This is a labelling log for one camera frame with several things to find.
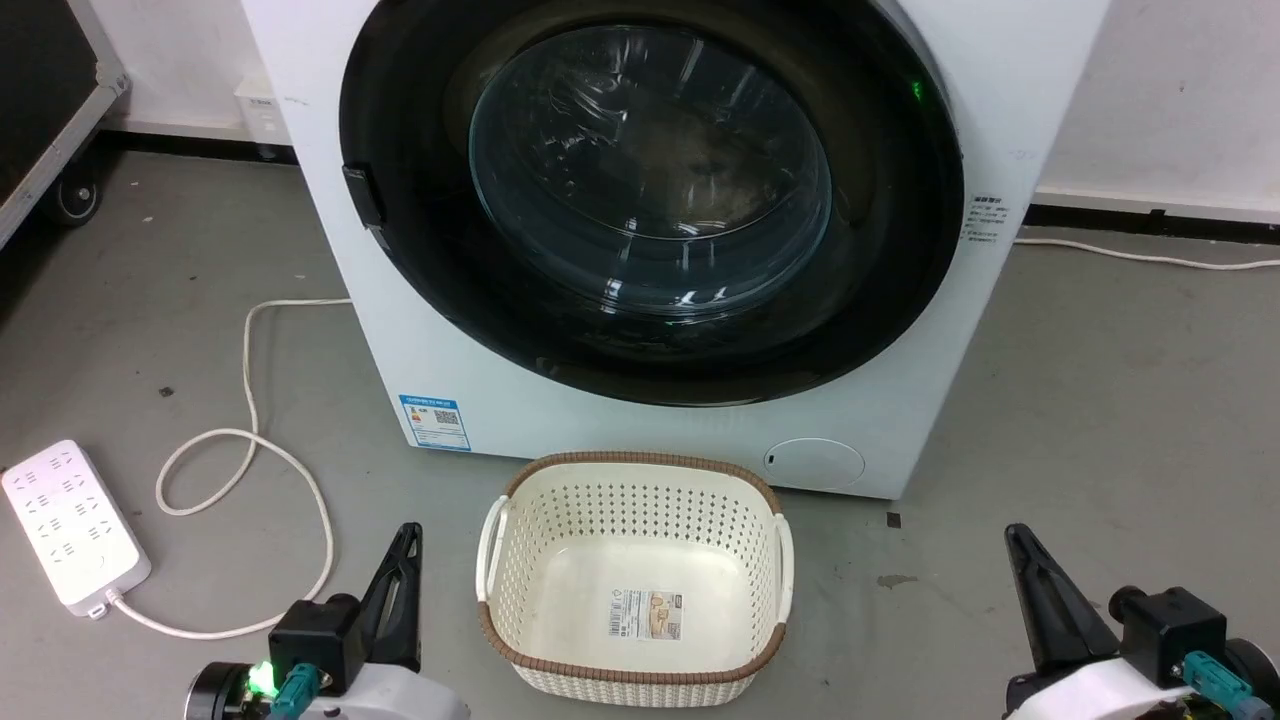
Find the concrete floor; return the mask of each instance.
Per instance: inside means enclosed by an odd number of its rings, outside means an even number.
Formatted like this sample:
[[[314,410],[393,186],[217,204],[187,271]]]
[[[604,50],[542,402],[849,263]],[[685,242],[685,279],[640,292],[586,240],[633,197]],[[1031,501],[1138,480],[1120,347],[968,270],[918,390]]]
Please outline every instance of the concrete floor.
[[[1280,255],[1089,237],[1220,261]],[[152,486],[188,437],[247,425],[248,307],[340,295],[296,169],[124,155],[91,224],[56,241],[28,231],[0,255],[0,464],[65,437],[87,448],[155,566],[131,593],[143,611],[192,629],[279,612],[321,559],[302,480],[261,456],[191,518],[160,512]],[[1015,250],[906,497],[783,493],[797,550],[787,641],[739,701],[689,715],[998,717],[1006,680],[1030,669],[1001,539],[1010,521],[1030,524],[1100,603],[1126,583],[1181,584],[1234,634],[1280,650],[1276,307],[1274,272]],[[333,510],[328,592],[364,592],[396,527],[421,521],[424,673],[475,717],[649,716],[544,696],[481,635],[476,534],[520,461],[407,447],[347,307],[269,314],[256,337],[265,433],[315,470]],[[170,500],[204,498],[242,452],[237,441],[196,452]],[[169,720],[205,664],[266,652],[264,634],[198,643],[119,612],[73,618],[8,511],[0,548],[5,716]]]

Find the power cord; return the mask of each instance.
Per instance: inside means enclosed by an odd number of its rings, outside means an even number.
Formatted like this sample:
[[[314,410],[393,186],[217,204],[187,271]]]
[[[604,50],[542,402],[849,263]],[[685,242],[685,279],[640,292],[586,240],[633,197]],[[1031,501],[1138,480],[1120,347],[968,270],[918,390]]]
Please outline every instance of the power cord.
[[[305,596],[302,596],[303,600],[312,600],[320,592],[320,588],[324,587],[325,580],[329,579],[329,571],[333,569],[333,560],[334,560],[333,524],[329,521],[329,509],[328,506],[325,506],[324,496],[320,495],[320,486],[316,484],[316,480],[311,475],[311,471],[307,470],[307,468],[301,461],[298,461],[297,457],[289,455],[278,445],[273,443],[271,441],[259,434],[257,404],[253,400],[253,387],[250,383],[250,337],[253,329],[253,318],[268,307],[298,307],[298,306],[310,307],[310,306],[323,306],[323,305],[351,305],[351,299],[271,300],[269,302],[262,302],[260,305],[256,305],[252,310],[248,311],[248,315],[244,316],[244,343],[243,343],[244,350],[243,354],[241,355],[241,374],[244,380],[244,400],[248,401],[250,429],[242,430],[239,428],[218,428],[200,433],[198,436],[182,443],[182,446],[179,446],[178,450],[174,450],[173,455],[170,455],[169,459],[165,460],[164,466],[160,468],[160,475],[156,477],[156,505],[159,505],[160,510],[164,510],[166,514],[177,515],[180,518],[186,515],[195,515],[201,510],[207,510],[219,500],[221,500],[227,493],[229,493],[232,488],[236,487],[236,483],[241,482],[241,478],[244,477],[244,471],[248,469],[250,462],[253,461],[253,455],[257,452],[259,446],[262,446],[270,450],[271,452],[279,455],[285,462],[292,465],[293,469],[297,470],[300,475],[302,475],[302,479],[307,482],[307,487],[311,488],[311,495],[316,500],[316,509],[320,511],[320,524],[324,525],[324,542],[325,542],[324,568],[320,569],[320,577],[316,579],[315,584],[311,585],[311,589],[307,591]],[[241,462],[239,469],[236,470],[236,474],[232,475],[232,479],[228,480],[227,484],[223,486],[220,491],[215,492],[212,496],[210,496],[207,500],[205,500],[198,505],[195,505],[192,507],[173,507],[172,505],[169,505],[164,498],[164,482],[165,479],[168,479],[169,471],[173,469],[178,459],[182,457],[183,454],[186,454],[196,445],[200,445],[206,439],[221,436],[242,437],[250,441],[248,451],[244,452],[244,460]],[[178,628],[170,628],[164,623],[157,623],[156,620],[147,618],[146,615],[138,612],[137,610],[131,607],[127,602],[124,602],[124,597],[120,596],[120,593],[116,592],[115,589],[109,589],[106,592],[106,597],[111,605],[120,609],[120,612],[124,612],[125,615],[133,618],[134,620],[146,625],[147,628],[151,628],[152,630],[157,630],[166,635],[173,635],[175,638],[183,638],[188,641],[221,641],[227,638],[247,635],[250,633],[256,633],[259,630],[265,630],[268,628],[274,626],[276,623],[280,621],[280,618],[284,616],[284,614],[282,612],[274,618],[268,618],[261,623],[253,623],[252,625],[246,625],[243,628],[236,628],[232,630],[223,630],[220,633],[197,633],[191,630],[180,630]]]
[[[1161,255],[1135,255],[1133,252],[1120,252],[1119,250],[1107,250],[1106,247],[1097,247],[1093,245],[1085,245],[1083,242],[1075,242],[1071,240],[1020,237],[1014,242],[1018,245],[1055,245],[1059,247],[1071,247],[1075,250],[1084,250],[1085,252],[1097,252],[1098,255],[1106,255],[1107,258],[1119,258],[1121,260],[1138,260],[1140,263],[1164,263],[1166,265],[1196,268],[1197,270],[1256,270],[1258,268],[1280,268],[1280,260],[1254,260],[1252,263],[1230,263],[1230,264],[1198,263],[1196,260],[1184,260],[1181,258],[1165,258]]]

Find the green indicator light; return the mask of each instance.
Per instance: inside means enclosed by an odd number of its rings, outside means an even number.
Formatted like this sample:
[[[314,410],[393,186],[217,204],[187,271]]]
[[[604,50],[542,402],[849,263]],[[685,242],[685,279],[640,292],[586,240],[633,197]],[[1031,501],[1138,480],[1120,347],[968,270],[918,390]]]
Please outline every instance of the green indicator light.
[[[275,669],[270,660],[264,660],[248,669],[248,689],[270,698],[275,697]]]

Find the brown basket rim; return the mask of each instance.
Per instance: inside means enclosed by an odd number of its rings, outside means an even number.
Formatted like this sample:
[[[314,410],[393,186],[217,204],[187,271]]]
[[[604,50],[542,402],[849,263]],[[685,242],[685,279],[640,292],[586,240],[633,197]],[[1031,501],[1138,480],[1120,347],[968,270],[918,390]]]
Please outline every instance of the brown basket rim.
[[[778,496],[773,493],[768,483],[760,479],[759,475],[732,462],[721,462],[718,460],[705,460],[701,457],[690,457],[687,455],[667,455],[662,452],[632,452],[632,451],[590,451],[590,452],[561,452],[557,455],[548,455],[545,457],[539,457],[532,462],[521,468],[516,477],[507,486],[507,496],[512,497],[516,489],[527,480],[534,473],[544,470],[553,465],[567,465],[567,464],[580,464],[580,462],[631,462],[637,465],[673,465],[677,468],[691,468],[695,470],[710,470],[713,473],[722,473],[741,479],[742,482],[754,487],[762,496],[764,496],[765,502],[769,505],[769,510],[774,514],[782,512],[782,503],[778,502]],[[605,670],[603,667],[588,667],[585,665],[571,665],[568,662],[554,662],[550,660],[543,660],[541,657],[534,657],[531,655],[525,655],[516,651],[507,641],[498,635],[498,629],[493,624],[493,615],[489,611],[489,603],[479,603],[480,615],[480,629],[484,630],[485,638],[489,644],[498,651],[508,662],[525,667],[529,670],[536,670],[540,673],[554,673],[557,675],[567,675],[570,678],[581,678],[585,680],[603,680],[605,683],[634,683],[645,685],[709,685],[709,684],[722,684],[722,683],[736,683],[739,680],[745,680],[751,675],[760,671],[762,667],[773,660],[777,655],[778,648],[782,647],[782,638],[786,635],[787,625],[786,623],[778,623],[773,628],[773,634],[769,635],[769,642],[764,644],[760,652],[749,660],[746,664],[735,667],[732,670],[722,670],[717,673],[636,673],[634,670]]]

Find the white washing machine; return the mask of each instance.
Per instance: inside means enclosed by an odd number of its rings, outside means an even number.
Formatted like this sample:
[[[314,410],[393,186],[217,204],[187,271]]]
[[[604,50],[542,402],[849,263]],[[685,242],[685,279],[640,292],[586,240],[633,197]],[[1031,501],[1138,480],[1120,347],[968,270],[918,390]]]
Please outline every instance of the white washing machine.
[[[411,445],[899,497],[1107,0],[244,0]]]

